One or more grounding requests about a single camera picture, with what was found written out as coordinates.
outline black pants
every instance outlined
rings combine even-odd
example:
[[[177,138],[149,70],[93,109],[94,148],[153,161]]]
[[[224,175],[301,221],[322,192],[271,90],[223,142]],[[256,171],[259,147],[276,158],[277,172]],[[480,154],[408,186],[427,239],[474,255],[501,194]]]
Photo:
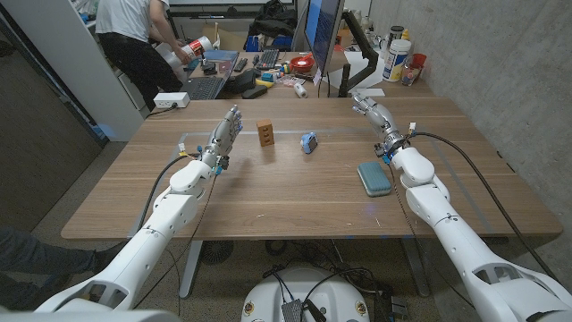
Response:
[[[0,227],[0,271],[63,275],[83,273],[94,268],[93,250],[55,247],[29,233]],[[39,287],[17,282],[0,273],[0,305],[7,309],[28,309]]]
[[[171,66],[149,43],[115,32],[98,34],[105,55],[137,86],[150,111],[155,107],[153,98],[159,89],[178,92],[182,83]]]

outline desk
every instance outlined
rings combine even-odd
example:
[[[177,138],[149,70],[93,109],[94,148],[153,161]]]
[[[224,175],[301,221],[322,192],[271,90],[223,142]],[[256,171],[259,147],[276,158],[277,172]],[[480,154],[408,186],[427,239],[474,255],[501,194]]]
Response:
[[[246,67],[242,71],[246,71],[248,68],[253,68],[252,60],[254,59],[255,55],[262,55],[262,53],[256,52],[240,52],[240,58],[247,58],[248,62]],[[294,57],[298,57],[300,54],[298,52],[285,52],[280,53],[279,58],[280,62],[285,62],[291,60]],[[330,71],[336,71],[343,67],[348,60],[343,52],[333,52],[332,59],[330,61]],[[240,75],[242,72],[232,72],[232,76]],[[310,74],[315,74],[315,66],[312,68],[312,72]],[[200,70],[200,68],[195,69],[193,73],[190,75],[191,78],[194,77],[204,77],[205,75]],[[327,97],[328,94],[328,83],[326,81],[322,82],[320,87],[320,97]],[[308,92],[308,97],[310,98],[317,98],[318,97],[318,87],[314,86],[314,83],[310,80],[307,80],[304,83],[304,88]],[[423,80],[417,80],[415,84],[411,87],[401,85],[401,82],[388,82],[388,81],[381,81],[375,84],[373,89],[383,89],[385,92],[386,97],[435,97],[429,86]],[[334,86],[330,86],[330,93],[332,97],[338,96],[338,89]],[[219,95],[220,99],[241,99],[240,94],[230,94],[226,92],[221,92]],[[268,92],[257,99],[273,99],[273,98],[298,98],[296,93],[294,92],[293,88],[286,87],[282,84],[277,84],[272,86],[268,89]]]
[[[475,126],[447,98],[379,98],[401,129],[417,122],[419,131],[445,137],[463,148],[482,171],[523,234],[556,235],[562,227],[530,188],[499,158]],[[395,193],[369,198],[358,178],[357,167],[376,160],[373,145],[379,140],[367,120],[351,110],[350,98],[278,101],[195,101],[146,120],[131,142],[110,166],[96,188],[62,230],[74,240],[123,239],[132,230],[150,187],[177,152],[204,145],[223,115],[238,104],[244,131],[230,154],[229,170],[212,189],[182,278],[180,296],[189,296],[203,240],[267,240],[307,238],[399,238],[411,231]],[[261,148],[256,121],[273,122],[273,146]],[[302,133],[315,131],[318,147],[305,155],[299,145]],[[412,144],[435,165],[447,185],[453,207],[482,236],[513,232],[495,207],[466,161],[452,148],[425,137]],[[183,166],[176,165],[166,178]],[[157,193],[163,191],[163,180]],[[211,186],[206,187],[210,193]],[[399,187],[404,199],[405,191]],[[198,214],[205,209],[205,199]],[[418,236],[433,230],[410,210]],[[177,233],[189,238],[200,216]],[[421,261],[412,239],[403,240],[420,294],[428,295]]]

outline red object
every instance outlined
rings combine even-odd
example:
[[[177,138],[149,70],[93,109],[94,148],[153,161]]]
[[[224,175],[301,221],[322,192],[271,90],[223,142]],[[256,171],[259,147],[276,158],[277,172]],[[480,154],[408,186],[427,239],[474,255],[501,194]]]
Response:
[[[311,56],[306,56],[293,58],[290,62],[297,72],[310,72],[315,61]]]
[[[421,68],[423,69],[423,67],[425,67],[425,59],[427,59],[426,55],[423,54],[413,54],[413,61],[411,62],[412,64],[418,64],[421,66]]]
[[[189,44],[190,49],[193,51],[193,53],[195,54],[195,57],[199,57],[200,56],[200,49],[203,47],[203,45],[200,43],[200,41],[195,40],[193,42],[191,42]]]

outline monitor stand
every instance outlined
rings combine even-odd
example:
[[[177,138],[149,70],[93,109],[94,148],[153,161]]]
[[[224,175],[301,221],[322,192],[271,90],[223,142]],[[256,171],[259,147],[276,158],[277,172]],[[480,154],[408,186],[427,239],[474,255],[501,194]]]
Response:
[[[361,49],[361,55],[364,59],[367,59],[367,67],[355,74],[352,78],[349,77],[349,68],[351,67],[350,64],[343,65],[343,71],[341,74],[341,84],[340,84],[340,91],[338,92],[338,97],[347,97],[348,91],[353,89],[356,85],[358,85],[361,81],[363,81],[367,76],[373,74],[377,67],[377,59],[379,58],[378,54],[374,51],[371,47],[369,42],[366,39],[366,35],[364,31],[361,29],[359,22],[354,17],[352,12],[343,12],[341,14],[341,18],[346,21],[349,27],[349,31],[353,35],[354,39]]]

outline table leg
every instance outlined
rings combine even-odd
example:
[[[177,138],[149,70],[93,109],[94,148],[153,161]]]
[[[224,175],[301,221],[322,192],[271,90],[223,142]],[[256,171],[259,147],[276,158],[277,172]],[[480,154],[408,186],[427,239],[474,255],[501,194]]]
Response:
[[[189,248],[189,256],[187,257],[187,265],[185,272],[182,274],[181,288],[179,289],[179,297],[186,299],[190,296],[190,290],[195,281],[195,274],[198,268],[198,259],[200,250],[203,247],[203,241],[191,241]]]
[[[431,295],[429,284],[427,283],[427,278],[425,277],[425,271],[423,270],[423,265],[421,264],[421,258],[419,256],[416,240],[413,238],[402,238],[401,245],[403,246],[403,250],[408,257],[409,268],[411,269],[411,274],[413,275],[413,280],[415,281],[417,287],[417,293],[422,297]]]

